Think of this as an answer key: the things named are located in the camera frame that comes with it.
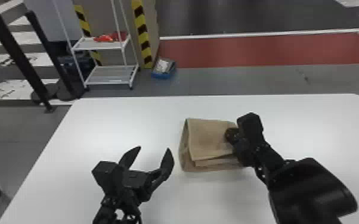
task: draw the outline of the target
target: white floor marking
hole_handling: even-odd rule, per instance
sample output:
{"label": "white floor marking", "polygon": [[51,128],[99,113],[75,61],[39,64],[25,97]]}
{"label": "white floor marking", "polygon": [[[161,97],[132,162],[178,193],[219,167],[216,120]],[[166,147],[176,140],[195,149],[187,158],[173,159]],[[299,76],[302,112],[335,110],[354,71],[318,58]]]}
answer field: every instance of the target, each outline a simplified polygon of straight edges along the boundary
{"label": "white floor marking", "polygon": [[18,42],[19,45],[33,45],[40,44],[41,40],[39,40],[38,36],[34,31],[30,32],[12,32],[14,38]]}
{"label": "white floor marking", "polygon": [[336,0],[345,7],[358,7],[359,0]]}
{"label": "white floor marking", "polygon": [[[29,62],[35,66],[53,66],[53,63],[46,52],[26,53]],[[13,63],[9,54],[0,54],[0,67],[9,66]]]}
{"label": "white floor marking", "polygon": [[[58,79],[42,79],[44,84],[56,83]],[[0,83],[0,99],[30,99],[32,87],[26,79],[11,79]]]}
{"label": "white floor marking", "polygon": [[14,8],[23,2],[24,2],[23,0],[11,0],[9,2],[6,2],[2,5],[0,5],[0,13],[3,13],[11,8]]}
{"label": "white floor marking", "polygon": [[25,16],[21,16],[20,18],[14,20],[9,26],[21,26],[21,25],[30,25],[30,22]]}
{"label": "white floor marking", "polygon": [[191,36],[162,36],[160,40],[179,40],[179,39],[209,39],[209,38],[245,38],[252,36],[285,36],[285,35],[314,35],[328,33],[358,33],[359,28],[353,29],[330,29],[330,30],[298,30],[284,32],[258,32],[258,33],[226,33],[211,35],[191,35]]}

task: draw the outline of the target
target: black and yellow striped pole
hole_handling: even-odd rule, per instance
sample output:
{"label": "black and yellow striped pole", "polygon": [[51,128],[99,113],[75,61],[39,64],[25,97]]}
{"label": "black and yellow striped pole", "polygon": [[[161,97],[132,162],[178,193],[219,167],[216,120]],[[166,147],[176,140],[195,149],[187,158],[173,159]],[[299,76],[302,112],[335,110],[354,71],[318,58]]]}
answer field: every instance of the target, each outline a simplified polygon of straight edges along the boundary
{"label": "black and yellow striped pole", "polygon": [[146,18],[143,10],[143,0],[132,0],[132,10],[135,15],[135,28],[138,32],[138,41],[141,46],[142,59],[144,68],[151,69],[153,66],[153,58],[151,56],[151,48],[149,35],[147,33]]}
{"label": "black and yellow striped pole", "polygon": [[[74,10],[75,10],[76,16],[79,19],[79,23],[81,24],[81,29],[82,29],[83,35],[90,38],[92,36],[91,26],[89,25],[89,23],[86,20],[86,16],[85,16],[83,7],[81,5],[74,5]],[[99,52],[92,50],[91,57],[96,61],[98,66],[102,66],[101,55]]]}

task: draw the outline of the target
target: white table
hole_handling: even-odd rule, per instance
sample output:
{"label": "white table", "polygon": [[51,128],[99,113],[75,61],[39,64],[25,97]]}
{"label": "white table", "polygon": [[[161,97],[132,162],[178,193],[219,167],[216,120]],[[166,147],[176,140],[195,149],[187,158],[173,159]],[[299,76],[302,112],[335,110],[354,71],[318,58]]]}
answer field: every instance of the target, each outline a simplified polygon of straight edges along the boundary
{"label": "white table", "polygon": [[[132,168],[157,168],[166,147],[176,161],[169,180],[140,207],[145,224],[274,224],[267,190],[252,169],[184,173],[178,162],[185,118],[235,121],[250,111],[284,158],[314,157],[359,204],[357,95],[97,98],[74,103],[0,224],[90,224],[103,197],[91,170],[137,145]],[[359,223],[359,211],[342,221]]]}

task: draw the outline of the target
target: red floor stripe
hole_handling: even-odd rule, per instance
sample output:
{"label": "red floor stripe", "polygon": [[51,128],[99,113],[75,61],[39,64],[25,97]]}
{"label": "red floor stripe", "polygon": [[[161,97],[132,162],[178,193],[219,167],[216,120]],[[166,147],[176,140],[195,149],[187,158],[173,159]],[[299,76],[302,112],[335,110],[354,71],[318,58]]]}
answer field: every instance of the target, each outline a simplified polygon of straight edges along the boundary
{"label": "red floor stripe", "polygon": [[159,54],[178,67],[359,63],[356,33],[161,41]]}

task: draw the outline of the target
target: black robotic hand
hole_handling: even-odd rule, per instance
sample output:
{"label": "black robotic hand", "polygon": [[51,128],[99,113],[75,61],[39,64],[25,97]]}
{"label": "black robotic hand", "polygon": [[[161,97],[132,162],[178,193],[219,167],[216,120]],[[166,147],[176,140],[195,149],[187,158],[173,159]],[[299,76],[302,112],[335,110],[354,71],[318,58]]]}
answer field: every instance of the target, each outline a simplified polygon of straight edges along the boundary
{"label": "black robotic hand", "polygon": [[[105,194],[93,224],[142,224],[138,207],[148,201],[153,191],[168,179],[174,159],[170,149],[167,149],[160,168],[151,172],[130,170],[140,149],[135,147],[126,152],[118,164],[101,161],[92,170]],[[121,219],[116,210],[123,212]]]}
{"label": "black robotic hand", "polygon": [[244,115],[237,124],[225,138],[238,161],[253,167],[267,186],[278,224],[340,224],[339,217],[357,211],[349,189],[316,160],[284,160],[275,152],[257,114]]}

